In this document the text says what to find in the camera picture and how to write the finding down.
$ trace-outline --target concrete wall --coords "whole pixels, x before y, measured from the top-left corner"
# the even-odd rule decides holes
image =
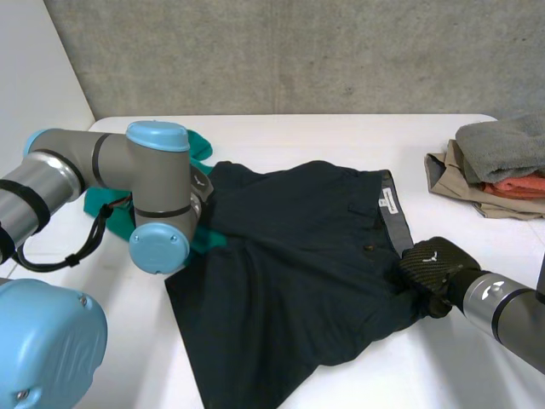
[[[545,103],[543,0],[46,0],[95,116]]]

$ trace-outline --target waistband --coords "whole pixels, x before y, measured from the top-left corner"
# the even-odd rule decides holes
[[[381,211],[382,220],[386,225],[390,243],[399,257],[401,257],[405,250],[411,249],[414,246],[414,242],[410,236],[409,225],[399,203],[392,173],[389,170],[383,170],[381,173],[382,187],[378,206]]]

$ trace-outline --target gray towel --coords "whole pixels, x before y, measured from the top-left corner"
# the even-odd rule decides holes
[[[481,181],[496,183],[545,169],[545,112],[462,126],[456,140]]]

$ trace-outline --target clothing label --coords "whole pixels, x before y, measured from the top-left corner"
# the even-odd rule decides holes
[[[382,192],[384,193],[384,200],[386,201],[386,206],[388,207],[390,214],[397,215],[399,210],[398,206],[395,205],[395,200],[393,200],[392,189],[390,187],[386,187],[385,189],[382,189]]]

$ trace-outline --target folded clothes stack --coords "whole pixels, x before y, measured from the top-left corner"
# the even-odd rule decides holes
[[[430,192],[470,201],[485,217],[545,217],[545,112],[463,126],[425,164]]]

